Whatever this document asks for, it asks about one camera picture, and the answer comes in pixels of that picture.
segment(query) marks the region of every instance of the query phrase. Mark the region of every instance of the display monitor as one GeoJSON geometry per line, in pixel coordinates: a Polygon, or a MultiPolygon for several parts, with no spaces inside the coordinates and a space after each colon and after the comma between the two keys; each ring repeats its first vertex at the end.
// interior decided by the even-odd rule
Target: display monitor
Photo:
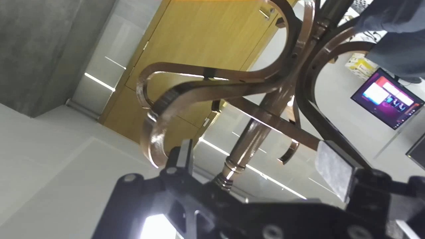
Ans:
{"type": "Polygon", "coordinates": [[[423,105],[382,69],[377,69],[350,98],[391,129],[399,127],[423,105]]]}

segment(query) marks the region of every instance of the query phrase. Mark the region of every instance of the screen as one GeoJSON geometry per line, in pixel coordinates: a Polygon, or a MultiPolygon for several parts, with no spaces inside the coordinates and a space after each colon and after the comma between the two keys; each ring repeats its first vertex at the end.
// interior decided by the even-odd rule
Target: screen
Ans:
{"type": "Polygon", "coordinates": [[[391,129],[399,127],[423,105],[382,69],[376,70],[350,98],[391,129]]]}

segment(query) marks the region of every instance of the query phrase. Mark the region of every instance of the curved metal frame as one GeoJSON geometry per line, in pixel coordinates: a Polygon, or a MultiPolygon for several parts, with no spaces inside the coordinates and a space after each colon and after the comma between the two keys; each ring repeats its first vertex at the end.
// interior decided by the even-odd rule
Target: curved metal frame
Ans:
{"type": "Polygon", "coordinates": [[[263,70],[237,72],[180,64],[154,64],[142,72],[136,92],[142,106],[150,110],[143,121],[140,145],[152,165],[158,167],[166,163],[163,137],[167,125],[182,108],[196,101],[223,98],[252,118],[225,159],[221,174],[216,178],[216,183],[223,189],[231,186],[232,175],[244,169],[269,129],[281,131],[296,141],[281,157],[283,161],[294,154],[298,142],[316,149],[318,139],[300,129],[298,118],[293,125],[279,117],[289,96],[294,93],[296,106],[322,139],[328,141],[329,146],[352,166],[370,169],[349,141],[321,114],[314,98],[316,78],[329,60],[345,52],[369,50],[372,46],[369,42],[345,42],[353,34],[354,21],[337,28],[338,20],[352,0],[328,0],[320,11],[318,0],[305,0],[301,27],[284,0],[271,3],[280,11],[289,30],[284,50],[273,64],[263,70]],[[190,74],[212,81],[176,85],[152,104],[146,96],[146,88],[151,77],[160,72],[190,74]],[[259,106],[241,98],[256,93],[267,93],[259,106]]]}

